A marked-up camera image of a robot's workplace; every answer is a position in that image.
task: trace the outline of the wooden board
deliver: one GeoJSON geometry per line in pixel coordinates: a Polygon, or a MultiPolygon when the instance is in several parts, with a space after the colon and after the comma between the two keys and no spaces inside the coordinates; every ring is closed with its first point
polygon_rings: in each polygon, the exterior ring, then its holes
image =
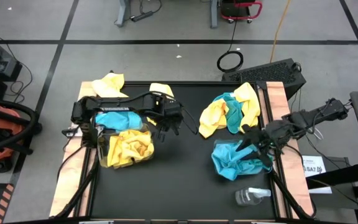
{"type": "MultiPolygon", "coordinates": [[[[288,108],[287,98],[285,96],[284,86],[281,82],[268,82],[267,91],[270,99],[270,107],[272,109],[273,118],[281,119],[281,116],[290,112],[288,108]]],[[[267,124],[266,106],[263,101],[263,93],[259,92],[261,99],[262,115],[264,116],[264,122],[267,124]]],[[[81,84],[81,90],[79,99],[83,96],[96,96],[96,93],[92,90],[91,82],[83,82],[81,84]]],[[[289,145],[298,149],[298,144],[295,140],[291,140],[289,145]]],[[[67,151],[64,158],[67,158],[73,151],[80,146],[80,137],[73,138],[73,140],[67,145],[67,151]]],[[[313,213],[313,207],[311,206],[311,200],[306,184],[305,175],[303,173],[303,167],[301,158],[291,149],[284,148],[284,155],[282,155],[282,163],[284,169],[284,175],[289,191],[294,196],[296,201],[302,206],[305,212],[309,215],[313,213]]],[[[95,150],[92,151],[91,160],[93,161],[95,150]]],[[[78,188],[80,182],[81,169],[85,158],[85,150],[80,151],[77,155],[73,156],[66,165],[63,167],[60,178],[57,183],[55,196],[50,211],[50,215],[58,214],[67,202],[71,199],[73,194],[78,188]]],[[[276,193],[279,204],[280,216],[285,217],[285,207],[283,203],[283,196],[276,186],[276,193]]],[[[80,208],[80,215],[85,215],[86,205],[88,203],[89,186],[86,189],[80,208]]]]}

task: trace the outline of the blue towel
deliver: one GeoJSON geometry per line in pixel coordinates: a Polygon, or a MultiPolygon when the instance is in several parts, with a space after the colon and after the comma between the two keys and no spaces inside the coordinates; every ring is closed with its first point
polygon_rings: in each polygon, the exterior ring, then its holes
{"type": "Polygon", "coordinates": [[[220,99],[223,99],[229,108],[229,112],[225,115],[227,128],[231,133],[237,134],[239,132],[242,119],[241,108],[243,103],[239,103],[233,96],[231,96],[231,93],[223,93],[222,95],[216,97],[213,101],[220,99]]]}
{"type": "Polygon", "coordinates": [[[117,132],[128,129],[140,130],[143,127],[142,118],[132,111],[107,112],[96,115],[96,124],[101,124],[117,132]]]}
{"type": "Polygon", "coordinates": [[[216,172],[229,180],[235,180],[238,175],[258,174],[265,167],[260,159],[241,160],[244,156],[256,151],[257,148],[252,144],[245,149],[236,152],[237,147],[242,141],[215,141],[212,160],[215,164],[216,172]]]}

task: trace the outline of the clear plastic bottle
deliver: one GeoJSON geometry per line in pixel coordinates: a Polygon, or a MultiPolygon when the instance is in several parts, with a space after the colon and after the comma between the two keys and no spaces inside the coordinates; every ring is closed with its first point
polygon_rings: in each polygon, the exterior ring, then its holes
{"type": "Polygon", "coordinates": [[[257,205],[264,197],[270,197],[272,192],[267,189],[246,187],[236,191],[236,202],[240,206],[257,205]]]}

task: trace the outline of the yellow cloth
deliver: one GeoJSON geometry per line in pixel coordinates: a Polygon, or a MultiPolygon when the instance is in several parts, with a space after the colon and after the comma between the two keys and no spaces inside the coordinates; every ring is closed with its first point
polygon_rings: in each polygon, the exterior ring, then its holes
{"type": "MultiPolygon", "coordinates": [[[[170,96],[174,96],[172,93],[171,87],[166,84],[151,83],[149,91],[159,91],[159,92],[168,94],[170,96]]],[[[154,126],[157,125],[157,123],[150,118],[147,118],[147,121],[152,123],[154,126]]]]}
{"type": "Polygon", "coordinates": [[[226,113],[229,108],[226,106],[224,99],[212,102],[201,114],[200,133],[204,138],[210,137],[215,130],[226,127],[226,113]]]}
{"type": "Polygon", "coordinates": [[[132,165],[135,162],[150,159],[154,152],[150,131],[144,133],[136,130],[120,132],[118,136],[110,137],[109,153],[107,157],[108,167],[132,165]]]}
{"type": "Polygon", "coordinates": [[[250,127],[258,125],[258,116],[260,115],[258,96],[249,83],[244,83],[234,90],[234,96],[238,102],[244,102],[241,108],[244,117],[241,119],[239,127],[239,130],[244,133],[242,129],[244,124],[248,124],[250,127]]]}
{"type": "MultiPolygon", "coordinates": [[[[234,97],[240,103],[244,102],[241,111],[244,117],[241,119],[239,130],[244,133],[242,125],[248,124],[250,127],[258,125],[260,106],[256,92],[249,83],[242,84],[234,90],[234,97]]],[[[215,130],[226,127],[225,115],[229,111],[224,99],[212,102],[201,114],[200,133],[204,138],[210,137],[215,130]]]]}
{"type": "Polygon", "coordinates": [[[92,89],[100,97],[128,97],[120,92],[124,82],[124,74],[109,73],[104,78],[93,81],[92,89]]]}

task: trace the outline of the white paper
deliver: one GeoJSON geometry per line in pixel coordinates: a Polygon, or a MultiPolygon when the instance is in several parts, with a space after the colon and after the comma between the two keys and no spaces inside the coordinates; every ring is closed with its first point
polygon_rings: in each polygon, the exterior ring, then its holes
{"type": "MultiPolygon", "coordinates": [[[[303,158],[303,170],[305,176],[309,177],[312,175],[322,174],[326,172],[323,158],[321,156],[302,156],[303,158]]],[[[332,194],[330,187],[321,187],[319,189],[309,190],[311,194],[332,194]]]]}

